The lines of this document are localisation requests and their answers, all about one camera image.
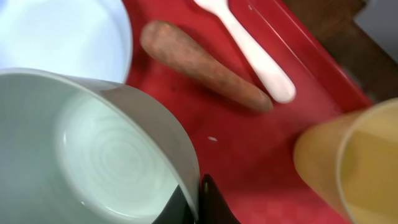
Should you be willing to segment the green bowl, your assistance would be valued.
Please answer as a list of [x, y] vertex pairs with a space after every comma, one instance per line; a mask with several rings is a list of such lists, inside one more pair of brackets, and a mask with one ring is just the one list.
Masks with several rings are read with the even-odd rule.
[[176, 117], [131, 86], [1, 71], [2, 223], [153, 223], [200, 170]]

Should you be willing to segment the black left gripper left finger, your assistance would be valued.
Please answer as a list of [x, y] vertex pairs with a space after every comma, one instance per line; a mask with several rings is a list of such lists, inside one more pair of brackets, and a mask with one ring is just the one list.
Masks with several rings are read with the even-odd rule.
[[194, 224], [194, 218], [178, 185], [166, 206], [152, 224]]

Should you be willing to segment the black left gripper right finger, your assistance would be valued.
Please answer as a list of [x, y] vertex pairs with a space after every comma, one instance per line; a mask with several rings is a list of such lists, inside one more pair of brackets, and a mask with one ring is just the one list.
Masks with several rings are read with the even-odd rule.
[[199, 214], [201, 224], [240, 224], [209, 174], [201, 180]]

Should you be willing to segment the yellow cup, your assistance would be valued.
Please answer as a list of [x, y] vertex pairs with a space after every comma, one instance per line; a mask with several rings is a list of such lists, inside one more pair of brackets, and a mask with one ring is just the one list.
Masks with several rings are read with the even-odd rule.
[[301, 179], [353, 223], [397, 223], [397, 99], [341, 115], [295, 143]]

